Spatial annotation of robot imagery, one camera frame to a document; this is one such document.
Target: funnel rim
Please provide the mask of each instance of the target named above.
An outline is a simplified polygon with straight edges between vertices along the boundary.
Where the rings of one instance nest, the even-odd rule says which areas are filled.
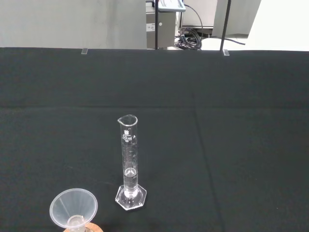
[[[79,228],[79,227],[81,227],[81,226],[83,226],[83,225],[78,225],[78,226],[63,225],[63,224],[59,223],[59,222],[55,219],[55,217],[54,217],[54,215],[53,215],[53,213],[52,213],[53,207],[54,207],[54,205],[55,205],[55,202],[58,200],[58,198],[61,197],[63,194],[65,194],[65,193],[67,193],[67,192],[71,192],[71,191],[86,192],[86,193],[88,193],[88,194],[93,198],[93,200],[95,201],[95,210],[93,211],[93,214],[91,215],[91,217],[90,217],[88,220],[86,220],[86,221],[84,222],[83,225],[89,223],[89,222],[94,218],[94,216],[96,215],[97,210],[98,210],[98,201],[97,201],[95,195],[93,195],[91,192],[89,192],[88,190],[83,189],[83,188],[74,188],[74,189],[71,188],[71,189],[68,189],[68,190],[65,190],[65,191],[59,193],[59,194],[53,199],[52,203],[50,204],[50,207],[49,207],[49,215],[50,215],[52,221],[53,221],[56,225],[58,225],[58,226],[60,226],[60,227],[62,227],[62,228],[66,228],[66,229],[77,229],[77,228]]]

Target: graduated cylinder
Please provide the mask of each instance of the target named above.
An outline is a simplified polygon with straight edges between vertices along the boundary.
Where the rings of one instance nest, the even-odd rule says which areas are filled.
[[[118,119],[118,122],[121,134],[124,185],[119,187],[115,200],[125,210],[130,210],[142,207],[147,194],[146,190],[138,184],[138,119],[134,115],[126,115]]]
[[[137,165],[137,118],[126,115],[118,119],[121,132],[122,166],[124,172],[125,196],[136,197],[138,193],[138,165]]]

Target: plastic funnel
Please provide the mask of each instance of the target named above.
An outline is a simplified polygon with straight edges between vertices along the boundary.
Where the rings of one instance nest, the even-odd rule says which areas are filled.
[[[50,217],[55,224],[69,230],[82,228],[96,215],[96,197],[82,188],[60,193],[50,205]]]

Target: black tablecloth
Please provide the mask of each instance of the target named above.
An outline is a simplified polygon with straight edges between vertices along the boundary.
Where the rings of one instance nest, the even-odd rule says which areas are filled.
[[[105,232],[309,230],[309,53],[0,49],[0,229],[62,231],[60,192]],[[139,119],[143,208],[117,119]]]

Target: metal pole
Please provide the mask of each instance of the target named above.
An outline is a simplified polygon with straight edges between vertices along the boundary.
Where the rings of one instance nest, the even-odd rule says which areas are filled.
[[[155,49],[158,50],[159,0],[155,0]]]
[[[222,32],[222,38],[221,38],[220,52],[222,52],[222,50],[223,50],[223,44],[224,44],[224,40],[225,40],[228,16],[230,14],[230,8],[231,8],[231,1],[232,0],[227,0],[227,8],[226,8],[226,14],[225,14],[225,21],[224,21],[224,27],[223,27],[223,32]]]

